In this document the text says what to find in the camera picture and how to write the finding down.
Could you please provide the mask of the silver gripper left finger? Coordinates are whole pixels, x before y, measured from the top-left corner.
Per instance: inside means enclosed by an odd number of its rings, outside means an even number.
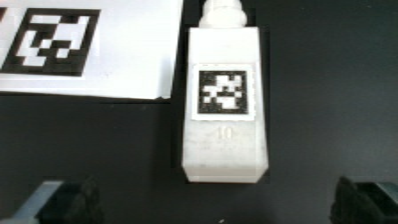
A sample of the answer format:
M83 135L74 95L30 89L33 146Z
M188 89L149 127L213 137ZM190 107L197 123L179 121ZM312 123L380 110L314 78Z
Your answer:
M44 181L7 224L104 224L94 179Z

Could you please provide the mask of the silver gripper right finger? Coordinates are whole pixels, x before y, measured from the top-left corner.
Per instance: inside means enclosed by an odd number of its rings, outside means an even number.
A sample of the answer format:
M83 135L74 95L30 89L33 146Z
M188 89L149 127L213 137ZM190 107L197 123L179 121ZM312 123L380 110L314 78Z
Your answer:
M398 224L398 184L341 177L328 219L332 224Z

